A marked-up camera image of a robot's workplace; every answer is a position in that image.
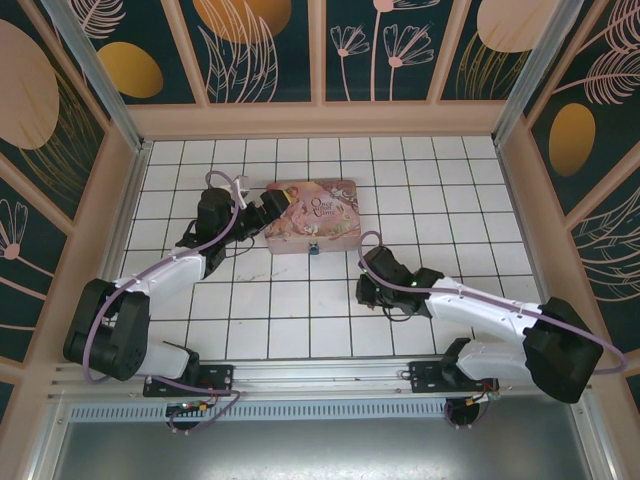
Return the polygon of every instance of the wooden border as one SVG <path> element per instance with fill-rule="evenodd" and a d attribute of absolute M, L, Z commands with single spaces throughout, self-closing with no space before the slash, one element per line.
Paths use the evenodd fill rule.
<path fill-rule="evenodd" d="M 68 295 L 68 293 L 65 294 L 64 291 L 70 290 L 70 289 L 64 289 L 63 287 L 59 287 L 58 284 L 61 282 L 60 280 L 61 275 L 64 273 L 65 265 L 69 262 L 69 259 L 81 254 L 77 250 L 78 239 L 76 237 L 78 236 L 82 237 L 82 235 L 88 234 L 87 228 L 85 227 L 85 225 L 88 223 L 92 223 L 95 225 L 96 222 L 99 222 L 102 225 L 100 229 L 105 228 L 105 225 L 106 226 L 111 225 L 111 222 L 108 216 L 100 217 L 100 214 L 98 212 L 101 211 L 101 208 L 105 209 L 105 205 L 109 205 L 110 207 L 111 204 L 109 203 L 108 199 L 114 198 L 113 193 L 119 191 L 119 190 L 113 189 L 111 191 L 105 192 L 104 190 L 107 188 L 105 184 L 113 184 L 113 182 L 109 181 L 108 179 L 105 182 L 105 177 L 106 176 L 121 177 L 126 175 L 126 171 L 123 172 L 123 171 L 117 171 L 117 170 L 112 171 L 112 170 L 114 169 L 114 166 L 116 166 L 117 168 L 119 164 L 121 165 L 122 162 L 126 160 L 126 158 L 122 159 L 121 157 L 123 155 L 126 156 L 127 151 L 129 151 L 129 156 L 133 155 L 133 152 L 130 151 L 129 147 L 126 144 L 121 143 L 122 141 L 123 140 L 122 140 L 121 134 L 116 126 L 113 126 L 111 130 L 105 133 L 105 137 L 102 141 L 102 144 L 100 145 L 100 150 L 98 151 L 98 155 L 96 156 L 96 161 L 91 170 L 91 174 L 89 175 L 89 179 L 85 187 L 85 194 L 82 196 L 82 200 L 80 201 L 80 204 L 78 206 L 78 210 L 76 212 L 73 225 L 70 228 L 68 233 L 64 232 L 67 235 L 67 240 L 65 242 L 65 246 L 62 251 L 62 254 L 60 255 L 56 272 L 54 274 L 53 280 L 51 281 L 51 285 L 47 292 L 47 298 L 44 301 L 44 305 L 38 317 L 38 321 L 36 322 L 36 327 L 33 332 L 33 336 L 31 337 L 31 341 L 29 343 L 29 347 L 27 348 L 27 352 L 25 354 L 24 360 L 22 362 L 18 362 L 15 360 L 10 360 L 5 357 L 0 357 L 0 364 L 12 365 L 14 367 L 24 369 L 25 366 L 30 363 L 31 357 L 34 353 L 34 349 L 39 348 L 37 347 L 38 339 L 41 336 L 40 332 L 44 328 L 44 324 L 48 323 L 48 319 L 54 316 L 53 312 L 60 310 L 60 305 L 59 304 L 56 305 L 58 300 L 54 301 L 52 300 L 52 297 L 60 296 L 60 295 L 62 296 Z M 96 205 L 95 196 L 98 194 L 96 192 L 98 193 L 102 192 L 102 195 L 103 195 L 102 202 L 104 203 L 102 207 L 99 207 Z M 101 253 L 102 251 L 103 249 L 100 250 L 99 252 L 98 251 L 93 252 L 91 255 L 92 261 L 95 260 L 97 255 L 98 257 L 100 257 L 98 259 L 98 262 L 99 262 L 102 259 L 102 253 Z M 76 290 L 77 290 L 77 294 L 79 295 L 81 292 L 81 288 L 79 290 L 78 289 Z M 71 318 L 72 316 L 69 316 L 68 319 L 64 319 L 66 322 L 64 323 L 64 332 L 66 332 L 66 327 L 68 326 L 68 323 L 71 321 Z M 60 361 L 62 343 L 59 343 L 56 346 L 58 347 L 60 352 L 55 357 L 55 361 Z"/>
<path fill-rule="evenodd" d="M 628 401 L 629 401 L 629 403 L 631 403 L 632 406 L 635 407 L 636 420 L 638 421 L 638 424 L 640 425 L 640 405 L 636 405 L 636 401 L 633 398 L 633 395 L 631 394 L 631 389 L 629 388 L 629 383 L 627 383 L 627 378 L 635 377 L 636 375 L 640 375 L 640 367 L 627 370 L 626 372 L 624 372 L 623 375 L 624 375 L 624 386 L 625 386 L 625 390 L 626 390 L 626 393 L 627 393 Z"/>
<path fill-rule="evenodd" d="M 82 208 L 78 210 L 78 224 L 74 235 L 67 240 L 65 251 L 49 290 L 49 305 L 40 318 L 27 353 L 22 383 L 15 409 L 6 425 L 0 449 L 2 478 L 21 478 L 31 448 L 40 434 L 40 425 L 47 410 L 47 388 L 55 375 L 56 365 L 62 361 L 62 345 L 75 308 L 86 283 L 95 278 L 111 234 L 119 196 L 124 188 L 128 166 L 133 160 L 126 140 L 112 126 L 106 136 L 104 160 L 96 163 L 94 182 L 87 190 Z M 0 371 L 11 372 L 10 367 Z"/>
<path fill-rule="evenodd" d="M 444 92 L 445 84 L 449 78 L 451 72 L 451 65 L 453 65 L 453 59 L 458 51 L 458 44 L 460 43 L 460 37 L 462 36 L 462 30 L 464 24 L 467 21 L 469 15 L 469 9 L 471 8 L 471 0 L 454 0 L 449 13 L 449 21 L 442 37 L 442 45 L 440 46 L 440 54 L 438 55 L 438 61 L 436 62 L 436 68 L 433 71 L 433 77 L 431 78 L 431 85 L 427 92 L 427 103 L 430 105 L 433 103 L 439 103 L 442 101 L 450 102 L 465 102 L 469 100 L 442 100 L 442 93 Z"/>
<path fill-rule="evenodd" d="M 191 87 L 191 93 L 195 104 L 199 107 L 207 106 L 207 89 L 202 81 L 200 74 L 200 66 L 196 58 L 187 24 L 184 20 L 184 14 L 177 0 L 161 0 L 164 15 L 167 18 L 169 31 L 173 37 L 173 43 L 176 45 L 182 69 L 187 77 L 187 82 Z"/>
<path fill-rule="evenodd" d="M 71 234 L 73 221 L 2 153 L 0 153 L 0 177 L 51 223 L 66 235 Z"/>
<path fill-rule="evenodd" d="M 172 106 L 130 110 L 149 140 L 350 134 L 488 134 L 502 111 L 494 105 L 427 105 L 404 102 L 335 102 L 328 105 L 223 105 L 194 109 Z"/>
<path fill-rule="evenodd" d="M 609 340 L 573 239 L 564 225 L 562 209 L 524 118 L 516 124 L 502 154 L 546 293 L 570 302 L 595 335 Z M 613 367 L 618 362 L 615 356 L 605 352 L 600 364 Z M 590 383 L 598 396 L 614 451 L 623 469 L 628 471 L 625 478 L 640 478 L 637 462 L 640 429 L 629 421 L 635 405 L 630 403 L 623 375 L 593 376 Z"/>
<path fill-rule="evenodd" d="M 631 148 L 565 216 L 564 225 L 567 230 L 573 230 L 639 167 L 640 142 Z"/>
<path fill-rule="evenodd" d="M 326 0 L 307 1 L 307 22 L 309 25 L 309 90 L 311 104 L 322 105 L 325 101 L 327 88 Z"/>

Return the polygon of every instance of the metal grate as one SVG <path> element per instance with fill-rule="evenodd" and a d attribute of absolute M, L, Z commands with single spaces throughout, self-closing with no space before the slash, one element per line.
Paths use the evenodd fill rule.
<path fill-rule="evenodd" d="M 220 418 L 224 421 L 338 420 L 367 418 L 442 417 L 444 399 L 336 400 L 297 402 L 246 402 Z M 166 422 L 169 403 L 139 406 L 131 404 L 78 404 L 71 410 L 72 423 Z M 190 412 L 176 421 L 206 420 L 220 411 L 218 405 L 206 412 Z"/>

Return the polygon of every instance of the dark green wall panel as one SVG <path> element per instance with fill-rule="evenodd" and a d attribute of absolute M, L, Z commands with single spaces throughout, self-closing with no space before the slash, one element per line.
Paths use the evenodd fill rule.
<path fill-rule="evenodd" d="M 576 20 L 571 26 L 571 29 L 569 30 L 567 35 L 564 37 L 562 45 L 560 45 L 560 48 L 556 52 L 556 55 L 553 58 L 553 61 L 551 62 L 551 65 L 549 65 L 549 68 L 547 68 L 545 74 L 542 76 L 542 78 L 540 79 L 540 82 L 538 83 L 538 87 L 535 89 L 535 91 L 531 95 L 531 98 L 527 102 L 527 105 L 524 107 L 525 116 L 529 115 L 529 112 L 538 101 L 538 98 L 540 97 L 542 90 L 547 84 L 547 79 L 551 75 L 551 72 L 553 72 L 556 69 L 556 67 L 558 66 L 558 63 L 560 62 L 560 59 L 562 58 L 564 53 L 567 51 L 567 47 L 573 40 L 573 37 L 575 36 L 576 32 L 580 28 L 580 25 L 582 24 L 582 22 L 584 21 L 584 17 L 587 16 L 587 13 L 589 13 L 589 9 L 593 6 L 593 1 L 594 0 L 584 0 L 584 3 L 580 8 L 580 13 L 576 17 Z"/>
<path fill-rule="evenodd" d="M 611 22 L 618 21 L 615 16 L 610 19 L 616 5 L 628 6 L 631 0 L 609 2 L 589 33 L 585 42 L 589 45 L 577 53 L 532 127 L 565 213 L 640 141 L 640 41 L 631 33 L 640 31 L 640 18 L 637 13 L 628 17 L 621 33 L 610 29 Z M 613 38 L 607 31 L 614 33 Z M 635 47 L 617 53 L 609 42 L 622 42 L 620 35 Z M 608 59 L 614 62 L 607 65 Z"/>
<path fill-rule="evenodd" d="M 640 348 L 640 169 L 572 234 L 613 343 Z"/>
<path fill-rule="evenodd" d="M 530 51 L 494 52 L 478 35 L 478 10 L 482 0 L 472 0 L 456 53 L 447 76 L 442 100 L 505 100 Z"/>
<path fill-rule="evenodd" d="M 411 9 L 401 8 L 401 3 L 398 2 L 390 12 L 380 13 L 374 53 L 373 38 L 378 11 L 373 2 L 327 1 L 327 101 L 371 100 L 371 59 L 374 54 L 376 100 L 427 98 L 452 2 L 442 1 L 432 5 L 434 2 L 415 1 L 410 2 L 416 5 Z M 349 55 L 341 57 L 339 49 Z M 392 69 L 390 57 L 399 58 L 403 65 Z"/>
<path fill-rule="evenodd" d="M 236 0 L 198 1 L 199 5 L 210 8 L 211 15 L 223 23 L 229 23 L 231 18 L 237 19 L 238 14 L 243 14 L 236 6 L 244 7 Z M 256 18 L 260 34 L 247 33 L 251 27 L 245 21 L 247 28 L 244 34 L 239 28 L 235 31 L 229 28 L 226 35 L 217 35 L 207 25 L 208 22 L 203 21 L 193 0 L 180 0 L 180 6 L 203 83 L 208 87 L 209 101 L 263 103 L 311 100 L 309 12 L 306 0 L 248 2 L 250 9 L 259 6 L 260 11 L 256 8 L 256 16 L 265 12 L 267 21 L 264 29 L 260 28 Z M 275 28 L 278 23 L 280 27 L 283 26 L 281 30 Z M 253 39 L 259 37 L 260 41 L 250 42 L 251 48 L 247 48 L 245 36 Z M 230 42 L 225 37 L 233 37 L 238 41 Z"/>
<path fill-rule="evenodd" d="M 16 142 L 13 138 L 3 138 L 2 133 L 0 133 L 0 154 L 15 165 L 65 214 L 70 218 L 74 218 L 98 154 L 98 149 L 102 143 L 104 131 L 15 0 L 5 0 L 0 4 L 0 21 L 8 22 L 13 27 L 18 28 L 37 44 L 39 50 L 44 52 L 50 67 L 53 68 L 53 73 L 49 71 L 49 65 L 40 65 L 39 63 L 32 65 L 28 61 L 23 61 L 25 58 L 31 58 L 29 51 L 21 50 L 26 45 L 24 42 L 20 45 L 9 45 L 10 42 L 14 41 L 13 36 L 11 39 L 0 38 L 4 48 L 15 49 L 16 58 L 21 59 L 15 60 L 16 65 L 20 62 L 22 67 L 26 65 L 27 68 L 33 68 L 35 72 L 38 72 L 38 69 L 44 69 L 44 71 L 40 70 L 43 72 L 43 77 L 55 74 L 59 96 L 55 129 L 42 146 L 28 148 L 24 144 Z M 6 24 L 4 31 L 15 32 L 14 29 Z M 3 68 L 6 68 L 6 71 L 11 72 L 13 75 L 20 74 L 15 70 L 15 65 L 3 65 Z M 28 70 L 25 75 L 29 78 L 21 80 L 26 91 L 30 88 L 41 86 L 39 79 L 34 78 L 37 75 L 34 70 Z M 31 80 L 34 80 L 34 86 L 31 85 Z M 12 92 L 5 91 L 0 95 L 11 96 Z M 44 105 L 39 101 L 34 101 L 35 104 L 32 103 L 31 105 L 23 103 L 21 111 L 8 111 L 5 109 L 0 112 L 0 115 L 5 116 L 3 118 L 3 122 L 6 122 L 5 125 L 10 122 L 24 122 L 21 115 L 35 119 L 30 123 L 23 123 L 20 128 L 26 130 L 27 137 L 37 136 L 36 130 L 43 128 L 40 118 L 48 117 L 50 116 L 49 112 L 54 111 L 51 109 L 54 105 L 53 102 L 56 100 L 52 99 L 51 101 L 52 103 L 49 105 Z"/>
<path fill-rule="evenodd" d="M 79 5 L 83 2 L 72 2 L 71 7 L 79 17 L 80 23 L 85 23 L 88 15 L 83 14 Z M 49 24 L 46 10 L 40 0 L 37 5 L 42 11 Z M 120 65 L 128 65 L 127 59 L 131 52 L 135 52 L 137 47 L 143 50 L 159 68 L 162 77 L 161 88 L 157 93 L 149 96 L 130 95 L 120 92 L 122 99 L 127 105 L 156 105 L 156 104 L 188 104 L 194 103 L 193 93 L 187 80 L 187 75 L 182 66 L 178 49 L 173 41 L 173 35 L 169 28 L 169 23 L 159 0 L 149 1 L 111 1 L 98 2 L 95 9 L 102 19 L 97 19 L 98 15 L 90 16 L 89 27 L 84 26 L 89 40 L 96 51 L 109 44 L 126 44 L 118 50 L 114 62 Z M 76 67 L 80 70 L 77 62 L 73 59 Z M 135 68 L 135 63 L 122 73 L 129 77 L 129 83 L 145 83 L 145 77 L 149 77 L 149 70 Z"/>
<path fill-rule="evenodd" d="M 0 179 L 0 356 L 22 362 L 66 235 Z"/>
<path fill-rule="evenodd" d="M 0 425 L 2 425 L 2 419 L 4 418 L 4 413 L 7 411 L 7 407 L 9 406 L 9 400 L 11 399 L 12 393 L 12 384 L 0 382 Z"/>

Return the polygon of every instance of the leaf illustration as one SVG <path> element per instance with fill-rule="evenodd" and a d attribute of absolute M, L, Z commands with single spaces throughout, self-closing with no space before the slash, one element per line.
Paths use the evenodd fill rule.
<path fill-rule="evenodd" d="M 252 103 L 266 93 L 265 101 L 271 101 L 278 84 L 278 57 L 269 26 L 247 2 L 244 15 L 230 0 L 202 0 L 201 5 L 218 33 L 209 35 L 198 27 L 209 52 L 206 86 L 213 100 Z"/>
<path fill-rule="evenodd" d="M 89 38 L 109 37 L 125 16 L 122 0 L 71 0 L 71 6 Z"/>
<path fill-rule="evenodd" d="M 607 43 L 622 53 L 640 45 L 640 0 L 617 0 L 605 29 Z"/>
<path fill-rule="evenodd" d="M 620 53 L 611 50 L 593 62 L 584 83 L 591 103 L 622 105 L 640 86 L 640 50 Z"/>
<path fill-rule="evenodd" d="M 618 237 L 611 234 L 630 220 L 640 215 L 640 188 L 618 207 L 601 215 L 585 218 L 575 235 L 578 249 L 593 246 L 596 242 L 611 241 Z"/>
<path fill-rule="evenodd" d="M 209 53 L 209 71 L 207 73 L 207 92 L 215 102 L 226 102 L 229 97 L 229 74 L 224 58 L 221 55 L 220 40 L 214 35 L 211 38 L 203 28 L 198 27 Z"/>
<path fill-rule="evenodd" d="M 583 220 L 574 238 L 598 300 L 640 295 L 640 188 L 616 208 Z"/>

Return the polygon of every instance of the gold circle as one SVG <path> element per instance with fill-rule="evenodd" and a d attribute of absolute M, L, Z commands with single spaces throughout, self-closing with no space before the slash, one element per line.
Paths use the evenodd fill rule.
<path fill-rule="evenodd" d="M 274 37 L 289 23 L 291 0 L 193 0 L 193 6 L 218 37 L 233 43 L 257 43 L 261 35 L 249 21 L 245 2 L 256 24 L 262 18 Z"/>
<path fill-rule="evenodd" d="M 526 52 L 535 47 L 557 0 L 483 0 L 478 36 L 496 52 Z"/>
<path fill-rule="evenodd" d="M 160 67 L 151 55 L 126 42 L 113 42 L 98 50 L 98 57 L 119 92 L 149 98 L 162 90 Z"/>
<path fill-rule="evenodd" d="M 0 138 L 18 148 L 40 148 L 58 123 L 56 72 L 38 44 L 4 20 L 0 65 Z"/>
<path fill-rule="evenodd" d="M 563 177 L 576 174 L 589 158 L 595 137 L 596 122 L 587 107 L 579 103 L 562 107 L 549 135 L 553 169 Z"/>

